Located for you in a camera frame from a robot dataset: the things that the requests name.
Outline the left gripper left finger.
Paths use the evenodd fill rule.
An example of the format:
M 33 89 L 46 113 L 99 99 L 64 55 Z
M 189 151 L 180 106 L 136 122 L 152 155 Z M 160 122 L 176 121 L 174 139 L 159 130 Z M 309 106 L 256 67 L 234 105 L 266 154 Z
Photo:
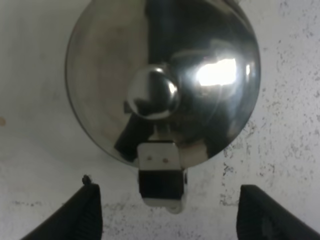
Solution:
M 103 234 L 98 184 L 83 185 L 62 207 L 23 237 L 24 240 L 100 240 Z

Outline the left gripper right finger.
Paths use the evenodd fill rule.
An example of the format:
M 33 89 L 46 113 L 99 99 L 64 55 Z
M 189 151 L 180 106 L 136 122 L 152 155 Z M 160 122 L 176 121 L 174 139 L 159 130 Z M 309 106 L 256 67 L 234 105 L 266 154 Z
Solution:
M 242 185 L 236 234 L 239 240 L 318 240 L 320 234 L 256 185 Z

